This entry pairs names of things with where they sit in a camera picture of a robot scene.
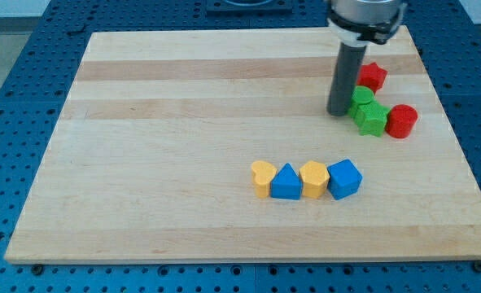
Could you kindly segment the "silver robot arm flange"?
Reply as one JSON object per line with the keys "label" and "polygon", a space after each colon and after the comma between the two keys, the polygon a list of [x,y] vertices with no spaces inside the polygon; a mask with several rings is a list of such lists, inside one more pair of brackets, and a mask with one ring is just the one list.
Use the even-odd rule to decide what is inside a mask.
{"label": "silver robot arm flange", "polygon": [[340,41],[351,47],[384,45],[400,28],[404,0],[329,0],[327,22]]}

